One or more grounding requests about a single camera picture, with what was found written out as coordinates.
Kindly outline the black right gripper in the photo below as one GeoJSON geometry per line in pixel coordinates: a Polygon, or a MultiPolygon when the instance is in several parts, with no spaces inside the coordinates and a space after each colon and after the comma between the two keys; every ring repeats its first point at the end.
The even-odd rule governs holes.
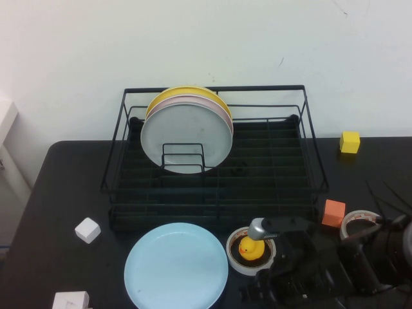
{"type": "Polygon", "coordinates": [[[247,236],[254,240],[280,237],[283,257],[273,270],[259,270],[240,288],[242,302],[314,303],[354,293],[354,285],[335,247],[317,250],[307,232],[317,225],[299,216],[254,218],[247,236]]]}

